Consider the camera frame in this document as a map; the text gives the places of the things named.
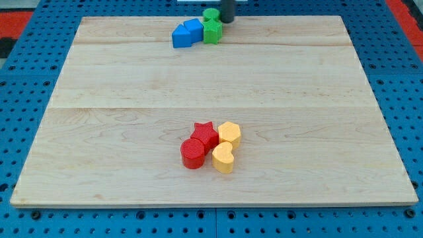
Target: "wooden board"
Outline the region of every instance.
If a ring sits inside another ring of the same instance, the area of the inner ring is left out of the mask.
[[[85,17],[11,204],[396,206],[418,201],[342,19],[237,17],[173,49],[187,17]],[[182,165],[194,122],[241,125],[233,173]]]

